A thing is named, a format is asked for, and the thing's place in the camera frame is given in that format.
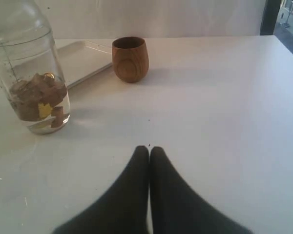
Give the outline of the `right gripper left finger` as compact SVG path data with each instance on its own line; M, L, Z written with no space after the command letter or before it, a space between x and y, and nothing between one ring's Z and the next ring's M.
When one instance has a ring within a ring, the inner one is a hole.
M147 234L149 153L133 155L113 185L91 206L54 230L55 234Z

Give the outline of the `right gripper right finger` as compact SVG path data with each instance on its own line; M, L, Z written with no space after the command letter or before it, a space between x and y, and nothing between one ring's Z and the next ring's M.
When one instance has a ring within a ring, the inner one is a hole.
M155 234L251 233L202 199L178 174L163 148L151 150L149 169Z

